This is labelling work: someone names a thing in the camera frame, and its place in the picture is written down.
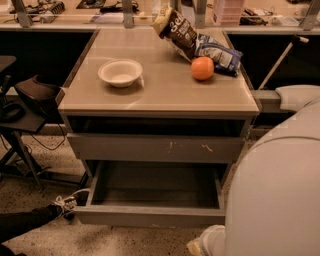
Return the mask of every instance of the blue snack package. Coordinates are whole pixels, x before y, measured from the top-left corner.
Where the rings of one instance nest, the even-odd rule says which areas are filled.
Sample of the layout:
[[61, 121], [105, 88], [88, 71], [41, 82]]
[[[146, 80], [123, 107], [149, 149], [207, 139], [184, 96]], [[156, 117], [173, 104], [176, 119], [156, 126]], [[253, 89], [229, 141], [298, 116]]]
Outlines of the blue snack package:
[[242, 52], [224, 47], [209, 35], [198, 34], [195, 57], [211, 58], [217, 73], [236, 77], [239, 73], [242, 55]]

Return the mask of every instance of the bag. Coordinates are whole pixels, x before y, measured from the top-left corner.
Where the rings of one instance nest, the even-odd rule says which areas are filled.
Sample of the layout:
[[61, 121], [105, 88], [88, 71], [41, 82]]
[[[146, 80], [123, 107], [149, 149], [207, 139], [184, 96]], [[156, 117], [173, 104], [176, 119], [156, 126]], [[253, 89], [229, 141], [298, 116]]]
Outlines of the bag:
[[164, 4], [152, 26], [161, 39], [167, 40], [182, 57], [192, 61], [197, 32], [187, 19]]
[[61, 90], [59, 86], [41, 82], [41, 77], [36, 75], [17, 83], [14, 88], [33, 112], [49, 119], [58, 114], [55, 99]]

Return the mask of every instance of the snack bag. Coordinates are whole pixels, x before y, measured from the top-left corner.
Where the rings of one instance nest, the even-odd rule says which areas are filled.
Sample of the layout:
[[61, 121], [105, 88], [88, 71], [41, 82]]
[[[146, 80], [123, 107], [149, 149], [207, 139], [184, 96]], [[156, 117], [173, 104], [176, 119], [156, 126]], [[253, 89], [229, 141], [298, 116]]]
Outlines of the snack bag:
[[191, 62], [196, 49], [197, 32], [187, 19], [172, 7], [163, 5], [152, 26], [161, 39], [166, 39], [181, 56]]
[[237, 76], [242, 55], [240, 51], [224, 47], [211, 36], [198, 34], [195, 57], [206, 56], [211, 58], [217, 72]]

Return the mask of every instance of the person's leg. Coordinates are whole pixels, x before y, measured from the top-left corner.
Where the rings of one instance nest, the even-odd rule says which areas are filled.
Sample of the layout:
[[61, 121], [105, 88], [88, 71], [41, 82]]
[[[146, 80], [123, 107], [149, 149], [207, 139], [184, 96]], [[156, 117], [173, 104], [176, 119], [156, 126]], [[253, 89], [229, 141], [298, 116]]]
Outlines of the person's leg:
[[41, 227], [58, 216], [57, 206], [34, 209], [31, 212], [19, 212], [0, 215], [0, 243]]
[[72, 213], [75, 206], [85, 205], [88, 194], [89, 190], [83, 189], [64, 199], [57, 197], [52, 205], [31, 212], [0, 214], [0, 243]]

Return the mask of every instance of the black cable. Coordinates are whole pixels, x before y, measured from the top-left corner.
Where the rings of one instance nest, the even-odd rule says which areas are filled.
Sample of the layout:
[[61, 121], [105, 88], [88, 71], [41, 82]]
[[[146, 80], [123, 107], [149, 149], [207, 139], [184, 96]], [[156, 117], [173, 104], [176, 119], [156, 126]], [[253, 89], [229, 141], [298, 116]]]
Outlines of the black cable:
[[1, 134], [0, 134], [0, 138], [1, 138], [1, 141], [2, 141], [2, 145], [3, 145], [4, 148], [8, 151], [9, 149], [8, 149], [8, 147], [6, 146], [6, 144], [5, 144], [5, 142], [4, 142]]
[[3, 23], [8, 23], [8, 22], [10, 22], [10, 21], [15, 21], [15, 22], [17, 22], [17, 19], [5, 20]]
[[59, 148], [59, 147], [65, 142], [65, 140], [66, 140], [66, 136], [65, 136], [65, 134], [64, 134], [64, 132], [63, 132], [63, 129], [62, 129], [61, 125], [60, 125], [60, 124], [57, 124], [57, 125], [58, 125], [59, 128], [60, 128], [60, 131], [61, 131], [61, 134], [62, 134], [62, 136], [63, 136], [63, 139], [62, 139], [62, 141], [61, 141], [56, 147], [54, 147], [54, 148], [49, 148], [49, 147], [47, 147], [47, 146], [44, 145], [41, 141], [39, 141], [37, 138], [35, 138], [33, 134], [30, 133], [30, 135], [31, 135], [31, 137], [34, 138], [34, 140], [37, 141], [42, 147], [44, 147], [45, 149], [54, 151], [54, 150], [56, 150], [57, 148]]

